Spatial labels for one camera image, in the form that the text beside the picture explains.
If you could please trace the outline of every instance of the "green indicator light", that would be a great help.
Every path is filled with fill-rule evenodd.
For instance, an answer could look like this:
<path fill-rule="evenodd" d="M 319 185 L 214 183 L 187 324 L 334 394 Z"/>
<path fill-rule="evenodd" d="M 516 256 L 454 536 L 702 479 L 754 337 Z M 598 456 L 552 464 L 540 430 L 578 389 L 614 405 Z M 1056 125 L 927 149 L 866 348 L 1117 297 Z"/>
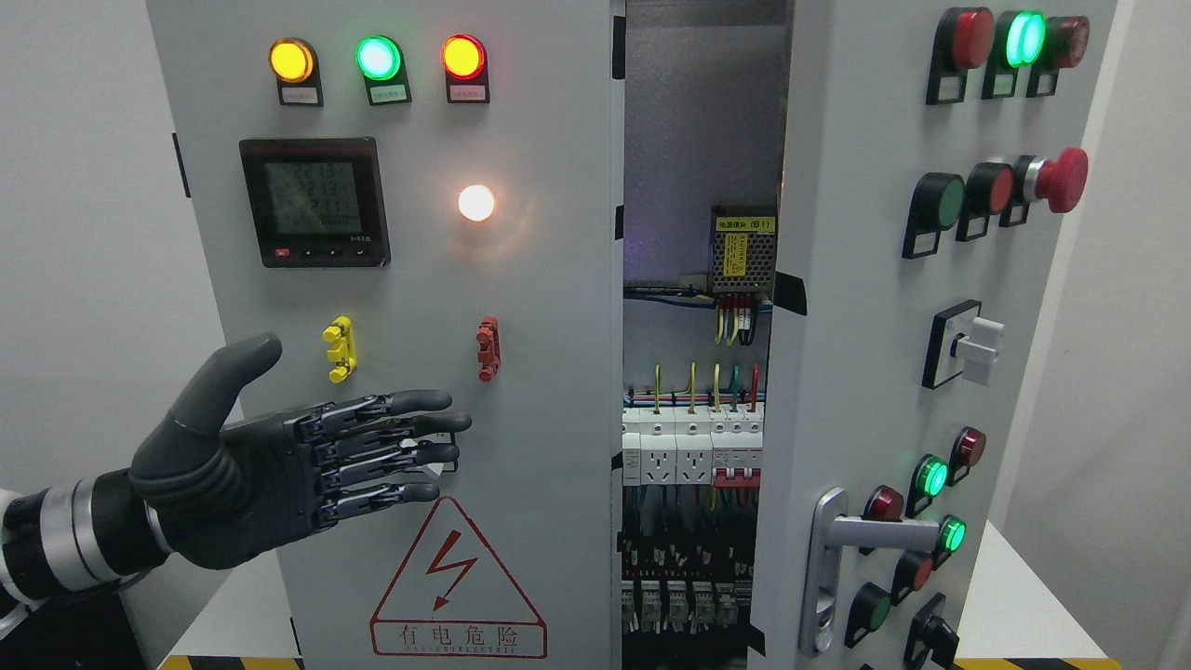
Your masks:
<path fill-rule="evenodd" d="M 356 65 L 373 81 L 393 79 L 401 69 L 401 50 L 385 36 L 366 37 L 356 45 Z"/>
<path fill-rule="evenodd" d="M 868 618 L 868 631 L 875 633 L 885 624 L 885 618 L 890 615 L 890 599 L 883 597 L 873 607 L 873 614 Z"/>
<path fill-rule="evenodd" d="M 918 474 L 913 480 L 918 491 L 933 499 L 947 484 L 947 464 L 936 457 L 927 457 L 918 467 Z"/>
<path fill-rule="evenodd" d="M 943 527 L 939 531 L 939 544 L 942 549 L 954 552 L 964 544 L 964 536 L 967 534 L 967 524 L 955 516 L 948 516 L 943 521 Z"/>
<path fill-rule="evenodd" d="M 1005 61 L 1009 67 L 1033 64 L 1042 54 L 1046 42 L 1046 19 L 1039 12 L 1018 12 L 1005 37 Z"/>
<path fill-rule="evenodd" d="M 964 206 L 964 182 L 953 179 L 942 196 L 939 198 L 939 227 L 947 230 L 960 219 L 960 208 Z"/>

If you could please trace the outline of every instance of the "yellow black hazard stripe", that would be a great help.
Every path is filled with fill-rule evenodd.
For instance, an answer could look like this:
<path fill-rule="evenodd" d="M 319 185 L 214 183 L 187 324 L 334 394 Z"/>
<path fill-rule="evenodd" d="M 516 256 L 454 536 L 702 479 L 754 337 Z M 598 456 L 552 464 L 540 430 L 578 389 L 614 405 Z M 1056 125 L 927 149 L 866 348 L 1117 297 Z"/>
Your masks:
<path fill-rule="evenodd" d="M 300 658 L 170 656 L 157 670 L 306 670 Z"/>
<path fill-rule="evenodd" d="M 1121 670 L 1111 658 L 960 658 L 962 670 Z"/>

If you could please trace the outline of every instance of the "gray panel surface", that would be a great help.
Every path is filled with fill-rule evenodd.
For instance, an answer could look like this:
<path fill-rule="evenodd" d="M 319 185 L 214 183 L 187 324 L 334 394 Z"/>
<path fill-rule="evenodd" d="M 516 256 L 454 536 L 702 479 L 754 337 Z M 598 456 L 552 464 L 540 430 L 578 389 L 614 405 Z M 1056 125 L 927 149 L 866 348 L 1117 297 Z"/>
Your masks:
<path fill-rule="evenodd" d="M 611 664 L 609 362 L 621 343 L 607 324 L 619 321 L 611 203 L 621 174 L 611 152 L 621 124 L 610 94 L 609 8 L 149 2 L 227 339 L 274 330 L 286 346 L 279 367 L 244 393 L 245 413 L 398 389 L 453 393 L 475 425 L 461 437 L 461 470 L 444 478 L 444 494 L 549 630 L 545 660 L 375 656 L 369 619 L 429 512 L 411 506 L 280 552 L 307 668 Z M 369 107 L 364 99 L 353 49 L 378 32 L 405 52 L 410 105 Z M 438 50 L 455 32 L 476 35 L 488 50 L 491 105 L 445 101 Z M 267 52 L 286 36 L 318 51 L 324 108 L 278 105 Z M 376 137 L 380 150 L 392 264 L 263 268 L 237 140 L 361 134 Z M 463 221 L 454 203 L 476 181 L 498 196 L 497 214 L 480 225 Z M 320 332 L 339 313 L 355 320 L 360 369 L 332 387 Z M 485 313 L 500 319 L 504 357 L 488 386 L 476 380 L 474 339 Z M 503 602 L 481 605 L 474 609 L 492 614 Z"/>
<path fill-rule="evenodd" d="M 765 588 L 753 610 L 767 656 L 752 653 L 750 668 L 899 668 L 910 620 L 936 591 L 959 624 L 1062 217 L 1035 203 L 1027 225 L 968 243 L 944 233 L 937 255 L 909 261 L 899 249 L 910 195 L 927 171 L 966 177 L 994 156 L 1056 157 L 1078 145 L 1115 2 L 1034 7 L 1091 18 L 1087 56 L 1062 71 L 1054 98 L 1024 98 L 1023 71 L 1015 98 L 980 100 L 978 69 L 967 101 L 928 107 L 930 49 L 949 6 L 796 5 L 778 269 L 805 277 L 809 315 L 779 311 L 773 319 L 769 380 L 796 382 L 769 387 L 756 566 Z M 994 14 L 1017 8 L 989 6 Z M 1006 324 L 991 387 L 921 388 L 931 317 L 968 298 Z M 965 425 L 989 434 L 984 461 L 919 516 L 959 515 L 968 524 L 965 546 L 854 650 L 841 643 L 852 596 L 866 581 L 888 589 L 899 552 L 846 551 L 836 645 L 816 659 L 799 656 L 792 640 L 819 496 L 843 487 L 849 512 L 860 514 L 878 484 L 908 494 L 918 458 L 946 458 Z"/>

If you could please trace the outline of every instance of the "yellow warning sticker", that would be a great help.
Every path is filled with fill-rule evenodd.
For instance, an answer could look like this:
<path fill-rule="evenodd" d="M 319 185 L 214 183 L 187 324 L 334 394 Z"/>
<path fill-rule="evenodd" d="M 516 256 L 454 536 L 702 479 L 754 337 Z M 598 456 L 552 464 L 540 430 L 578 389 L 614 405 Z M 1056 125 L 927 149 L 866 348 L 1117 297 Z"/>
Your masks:
<path fill-rule="evenodd" d="M 724 234 L 724 276 L 748 274 L 748 232 Z"/>
<path fill-rule="evenodd" d="M 716 232 L 766 232 L 778 231 L 778 217 L 773 215 L 722 215 L 716 217 Z"/>

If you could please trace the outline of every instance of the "yellow cable clip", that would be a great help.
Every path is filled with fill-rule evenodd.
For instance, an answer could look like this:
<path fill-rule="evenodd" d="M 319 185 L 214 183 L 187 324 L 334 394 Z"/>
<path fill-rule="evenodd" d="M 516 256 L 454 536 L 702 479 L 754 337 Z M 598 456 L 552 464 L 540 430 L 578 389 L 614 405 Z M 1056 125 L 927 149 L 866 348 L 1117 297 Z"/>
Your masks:
<path fill-rule="evenodd" d="M 335 364 L 328 377 L 332 384 L 342 384 L 356 371 L 356 338 L 351 331 L 351 319 L 345 315 L 336 317 L 323 330 L 323 340 L 330 345 L 326 350 L 326 361 Z"/>

